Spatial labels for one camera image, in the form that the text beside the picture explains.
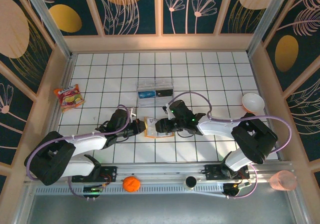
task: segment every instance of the white tile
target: white tile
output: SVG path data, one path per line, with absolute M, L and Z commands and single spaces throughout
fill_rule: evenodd
M 82 109 L 80 125 L 97 125 L 99 119 L 99 108 Z
M 154 65 L 155 64 L 154 57 L 155 57 L 154 53 L 140 53 L 139 64 Z
M 144 143 L 144 142 L 155 142 L 155 139 L 154 138 L 151 138 L 151 137 L 145 137 L 144 136 L 144 132 L 143 133 L 140 133 L 139 135 L 136 135 L 136 139 L 135 139 L 135 142 L 136 143 Z
M 95 130 L 96 125 L 80 125 L 78 129 L 78 135 L 88 134 L 88 133 L 100 133 L 99 131 Z
M 135 146 L 135 163 L 155 162 L 154 143 L 137 143 Z
M 205 77 L 190 77 L 190 90 L 207 90 Z
M 137 106 L 137 93 L 136 92 L 121 92 L 119 103 L 125 105 L 126 107 L 136 107 Z
M 201 52 L 187 52 L 186 57 L 188 64 L 202 64 Z
M 104 92 L 119 92 L 120 91 L 120 85 L 121 85 L 121 79 L 105 79 L 104 80 Z
M 101 107 L 117 107 L 120 93 L 103 93 Z
M 202 52 L 202 59 L 204 64 L 219 63 L 216 52 Z
M 186 130 L 183 130 L 183 131 L 179 131 L 179 135 L 177 134 L 177 132 L 175 133 L 175 141 L 181 141 L 181 142 L 194 142 L 195 139 L 194 139 L 194 135 L 191 135 L 190 133 L 188 133 Z
M 162 107 L 156 107 L 155 108 L 156 113 L 155 113 L 155 118 L 156 119 L 163 119 L 163 118 L 168 118 L 168 115 L 165 113 Z
M 243 93 L 243 95 L 245 95 L 247 93 L 255 93 L 257 95 L 260 95 L 258 90 L 243 90 L 242 93 Z
M 231 52 L 217 52 L 219 63 L 234 63 Z
M 194 142 L 177 142 L 176 159 L 177 161 L 197 161 L 196 143 Z
M 172 64 L 186 64 L 186 53 L 185 52 L 177 52 L 171 53 L 171 63 Z
M 91 65 L 92 54 L 78 54 L 75 65 Z
M 106 75 L 106 66 L 91 66 L 89 78 L 104 78 Z
M 214 135 L 195 135 L 195 141 L 212 141 L 214 142 Z
M 253 76 L 250 64 L 235 64 L 239 76 Z
M 138 77 L 139 65 L 124 65 L 122 71 L 122 77 Z
M 105 74 L 106 78 L 121 78 L 121 74 L 122 74 L 121 65 L 117 65 L 117 66 L 108 65 L 106 67 L 106 70 L 107 70 Z
M 117 108 L 101 108 L 99 114 L 99 125 L 102 125 L 105 121 L 110 120 L 113 113 Z
M 236 63 L 249 63 L 248 55 L 246 52 L 232 52 Z
M 238 77 L 222 77 L 225 90 L 240 90 L 240 83 Z
M 136 91 L 138 78 L 124 78 L 121 80 L 121 91 Z
M 155 70 L 156 77 L 171 77 L 171 65 L 156 65 Z
M 80 93 L 84 93 L 86 91 L 86 88 L 87 88 L 87 86 L 86 86 L 87 82 L 88 82 L 88 79 L 72 79 L 71 83 L 70 83 L 70 86 L 78 84 Z
M 155 76 L 154 65 L 139 65 L 139 78 L 152 78 Z
M 217 64 L 203 65 L 205 76 L 221 76 L 220 67 Z
M 241 88 L 243 90 L 256 90 L 256 89 L 258 89 L 256 86 L 257 85 L 256 81 L 253 76 L 250 76 L 250 77 L 240 76 L 239 80 L 240 80 Z
M 117 143 L 115 144 L 114 163 L 133 163 L 134 143 Z
M 174 96 L 177 96 L 181 93 L 183 93 L 184 91 L 174 91 Z M 176 100 L 183 100 L 186 106 L 191 106 L 191 97 L 190 97 L 190 93 L 181 95 L 180 97 L 178 97 Z
M 220 64 L 220 70 L 222 76 L 237 76 L 234 64 Z
M 175 162 L 176 152 L 174 142 L 156 143 L 155 161 L 156 162 Z
M 84 99 L 84 108 L 100 107 L 102 93 L 86 93 Z
M 94 54 L 91 65 L 107 65 L 108 54 Z
M 232 119 L 240 119 L 246 114 L 246 111 L 244 110 L 243 106 L 228 106 L 230 117 Z
M 102 92 L 104 88 L 104 79 L 88 79 L 86 92 Z
M 226 90 L 225 95 L 228 105 L 241 105 L 242 104 L 242 91 L 241 90 Z
M 76 135 L 78 131 L 78 125 L 61 125 L 58 133 L 63 136 Z
M 227 106 L 212 106 L 212 116 L 229 119 L 229 109 Z
M 236 150 L 234 141 L 217 141 L 218 160 L 222 161 L 230 151 Z
M 95 150 L 93 157 L 101 164 L 113 163 L 115 145 L 103 150 Z
M 81 109 L 75 108 L 62 114 L 60 125 L 79 125 Z
M 197 142 L 196 146 L 198 161 L 218 161 L 214 142 Z
M 188 65 L 189 76 L 205 76 L 204 66 L 202 64 Z
M 145 117 L 150 117 L 150 118 L 154 118 L 155 117 L 155 113 L 154 113 L 154 107 L 139 107 L 137 108 L 137 114 L 136 117 L 142 121 L 145 120 Z
M 211 105 L 227 105 L 226 95 L 224 91 L 208 91 Z
M 90 72 L 90 66 L 75 66 L 73 71 L 73 79 L 85 79 L 88 78 Z
M 187 65 L 171 65 L 173 77 L 186 77 L 188 76 Z
M 156 64 L 171 64 L 170 53 L 156 53 Z
M 109 54 L 108 65 L 122 65 L 124 62 L 123 57 L 123 53 Z
M 207 91 L 197 91 L 197 93 L 202 94 L 208 98 Z M 208 106 L 208 102 L 199 95 L 191 94 L 191 103 L 192 106 Z
M 188 77 L 174 77 L 173 83 L 174 90 L 189 91 Z
M 206 77 L 205 80 L 208 90 L 224 90 L 221 77 Z
M 139 64 L 139 53 L 125 53 L 124 54 L 124 65 L 138 65 Z

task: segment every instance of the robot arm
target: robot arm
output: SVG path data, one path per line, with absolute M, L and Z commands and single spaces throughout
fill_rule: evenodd
M 254 162 L 263 164 L 276 144 L 277 136 L 259 119 L 242 122 L 217 122 L 203 113 L 193 114 L 182 100 L 174 101 L 163 108 L 168 118 L 156 123 L 157 132 L 186 130 L 195 135 L 220 135 L 233 138 L 239 149 L 230 152 L 222 161 L 219 170 L 227 179 L 233 179 L 238 171 Z M 247 113 L 245 117 L 254 116 Z
M 115 132 L 125 125 L 127 117 L 125 110 L 117 109 L 107 125 L 105 125 L 105 122 L 97 130 L 102 133 Z M 145 129 L 145 123 L 136 119 L 117 134 L 105 136 L 92 134 L 92 136 L 86 138 L 61 140 L 52 143 L 36 153 L 31 160 L 29 169 L 45 185 L 51 185 L 61 177 L 75 175 L 89 176 L 92 180 L 95 180 L 100 174 L 101 164 L 88 152 L 108 148 L 116 143 L 118 137 L 127 138 L 142 133 Z M 58 132 L 52 131 L 34 150 L 48 141 L 62 137 Z M 27 166 L 33 152 L 26 158 L 25 166 Z

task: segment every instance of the decorative wallpaper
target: decorative wallpaper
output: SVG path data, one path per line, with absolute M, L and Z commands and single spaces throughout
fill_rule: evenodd
M 320 54 L 320 1 L 295 0 L 266 50 L 283 90 Z
M 0 175 L 0 196 L 1 196 L 1 192 L 2 192 L 2 189 L 4 187 L 4 183 L 6 182 L 6 176 L 5 175 Z
M 272 29 L 273 26 L 274 26 L 274 23 L 275 23 L 276 20 L 279 18 L 279 15 L 281 14 L 281 12 L 282 12 L 282 10 L 284 9 L 284 7 L 286 6 L 287 2 L 288 2 L 288 0 L 284 0 L 284 1 L 283 1 L 280 9 L 278 10 L 277 15 L 274 17 L 274 19 L 273 19 L 272 23 L 270 24 L 269 28 L 266 30 L 265 35 L 262 37 L 262 41 L 265 41 L 266 38 L 268 37 L 271 29 Z
M 163 0 L 164 34 L 212 34 L 222 0 Z
M 155 34 L 155 0 L 95 0 L 106 35 Z
M 11 165 L 33 101 L 0 74 L 0 162 Z
M 309 161 L 320 158 L 320 69 L 287 98 Z
M 62 35 L 97 35 L 87 0 L 43 1 L 48 7 L 57 27 L 61 30 Z
M 19 0 L 0 0 L 0 61 L 37 92 L 52 49 Z
M 319 188 L 320 188 L 320 171 L 317 171 L 317 172 L 315 172 L 314 173 L 315 175 L 315 179 L 316 179 L 316 181 L 317 181 L 317 183 L 318 183 L 318 186 L 319 186 Z
M 253 34 L 271 0 L 231 0 L 222 34 Z

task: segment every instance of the metal plate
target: metal plate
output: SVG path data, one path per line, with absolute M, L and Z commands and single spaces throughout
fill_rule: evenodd
M 204 170 L 206 172 L 206 180 L 226 180 L 225 176 L 221 174 L 220 165 L 205 165 Z M 242 167 L 238 174 L 233 178 L 233 180 L 250 179 L 250 174 L 248 171 L 248 166 Z
M 100 171 L 100 175 L 98 176 L 97 179 L 92 179 L 90 176 L 82 176 L 82 175 L 75 175 L 72 177 L 72 182 L 74 183 L 95 183 L 95 182 L 106 182 L 105 177 L 106 176 L 111 176 L 112 180 L 111 182 L 115 182 L 116 181 L 116 171 L 117 167 L 116 166 L 102 166 L 101 167 L 101 171 Z

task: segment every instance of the plastic cup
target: plastic cup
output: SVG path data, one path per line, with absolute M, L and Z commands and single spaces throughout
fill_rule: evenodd
M 294 190 L 297 187 L 297 179 L 292 172 L 282 170 L 270 178 L 269 184 L 275 190 Z
M 247 93 L 242 97 L 242 105 L 247 112 L 256 114 L 263 111 L 265 102 L 260 95 Z

